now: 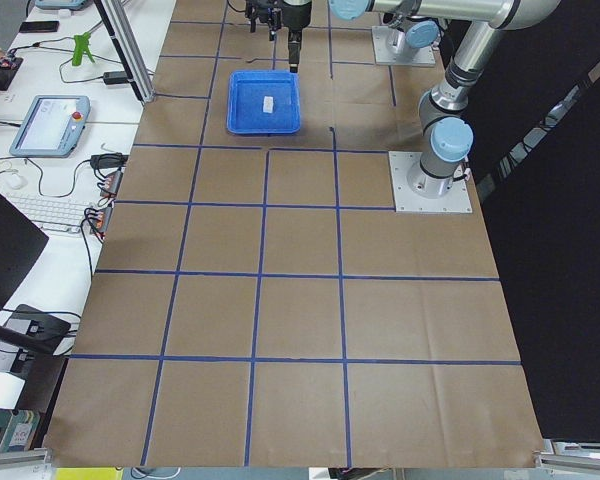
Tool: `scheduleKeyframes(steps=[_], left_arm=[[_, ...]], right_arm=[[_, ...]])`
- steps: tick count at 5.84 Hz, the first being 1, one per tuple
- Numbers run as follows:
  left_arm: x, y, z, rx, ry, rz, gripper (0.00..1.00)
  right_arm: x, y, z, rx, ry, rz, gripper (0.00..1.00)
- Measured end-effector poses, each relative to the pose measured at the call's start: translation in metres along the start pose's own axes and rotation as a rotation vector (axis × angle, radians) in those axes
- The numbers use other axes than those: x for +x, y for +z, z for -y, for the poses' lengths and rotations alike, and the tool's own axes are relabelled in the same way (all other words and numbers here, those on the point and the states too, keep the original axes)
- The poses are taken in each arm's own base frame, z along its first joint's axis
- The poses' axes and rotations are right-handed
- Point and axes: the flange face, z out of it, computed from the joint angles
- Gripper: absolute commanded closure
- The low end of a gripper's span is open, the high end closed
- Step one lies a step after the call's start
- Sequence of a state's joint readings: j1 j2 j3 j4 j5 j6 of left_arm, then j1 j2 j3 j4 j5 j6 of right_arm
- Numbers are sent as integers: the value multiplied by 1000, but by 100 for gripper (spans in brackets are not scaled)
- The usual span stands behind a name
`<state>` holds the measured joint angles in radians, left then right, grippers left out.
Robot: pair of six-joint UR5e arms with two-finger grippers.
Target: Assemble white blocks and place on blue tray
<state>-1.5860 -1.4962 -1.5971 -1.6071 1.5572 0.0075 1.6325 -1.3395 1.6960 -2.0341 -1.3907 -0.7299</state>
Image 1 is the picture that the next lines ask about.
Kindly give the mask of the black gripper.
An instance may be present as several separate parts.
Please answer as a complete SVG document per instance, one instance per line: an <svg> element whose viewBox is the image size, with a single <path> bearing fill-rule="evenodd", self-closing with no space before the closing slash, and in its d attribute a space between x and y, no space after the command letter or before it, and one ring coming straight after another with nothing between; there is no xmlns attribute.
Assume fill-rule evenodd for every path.
<svg viewBox="0 0 600 480"><path fill-rule="evenodd" d="M281 2L278 0L247 0L245 17L249 20L250 33L255 33L256 22L259 21L268 26L268 39L274 41L277 28L282 27Z"/></svg>
<svg viewBox="0 0 600 480"><path fill-rule="evenodd" d="M289 71L297 73L302 48L302 30L310 25L312 13L311 0L283 0L282 23L288 32Z"/></svg>

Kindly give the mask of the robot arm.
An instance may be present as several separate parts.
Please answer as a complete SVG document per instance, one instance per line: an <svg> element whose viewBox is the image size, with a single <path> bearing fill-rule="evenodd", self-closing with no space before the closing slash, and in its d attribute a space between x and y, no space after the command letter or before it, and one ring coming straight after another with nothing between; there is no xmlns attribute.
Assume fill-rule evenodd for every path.
<svg viewBox="0 0 600 480"><path fill-rule="evenodd" d="M438 21L408 14L397 6L379 10L383 13L382 24L372 28L375 63L432 67L435 64L432 45L443 36ZM271 41L276 39L280 29L287 29L289 70L298 71L303 30L311 23L310 1L246 1L235 11L248 20L251 32L256 31L258 22L266 25Z"/></svg>
<svg viewBox="0 0 600 480"><path fill-rule="evenodd" d="M460 115L504 32L534 26L559 5L557 1L331 1L330 10L351 21L366 12L466 20L471 23L446 68L444 78L423 94L418 114L426 147L407 173L411 190L429 199L448 193L454 172L473 143L473 131Z"/></svg>

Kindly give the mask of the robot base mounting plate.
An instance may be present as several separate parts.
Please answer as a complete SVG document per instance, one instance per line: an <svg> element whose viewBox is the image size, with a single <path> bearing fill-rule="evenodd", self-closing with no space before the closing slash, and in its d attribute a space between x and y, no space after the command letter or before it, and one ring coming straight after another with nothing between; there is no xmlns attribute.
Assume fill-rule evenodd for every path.
<svg viewBox="0 0 600 480"><path fill-rule="evenodd" d="M462 167L447 179L421 169L420 152L389 151L395 211L414 214L471 214L473 208Z"/></svg>

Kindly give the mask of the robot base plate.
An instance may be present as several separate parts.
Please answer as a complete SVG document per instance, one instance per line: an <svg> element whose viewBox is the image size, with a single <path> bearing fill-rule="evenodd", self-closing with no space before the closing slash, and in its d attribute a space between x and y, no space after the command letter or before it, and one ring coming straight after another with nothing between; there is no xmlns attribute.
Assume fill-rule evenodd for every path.
<svg viewBox="0 0 600 480"><path fill-rule="evenodd" d="M372 41L377 65L433 68L436 64L430 45L418 49L411 47L406 34L397 29L374 26Z"/></svg>

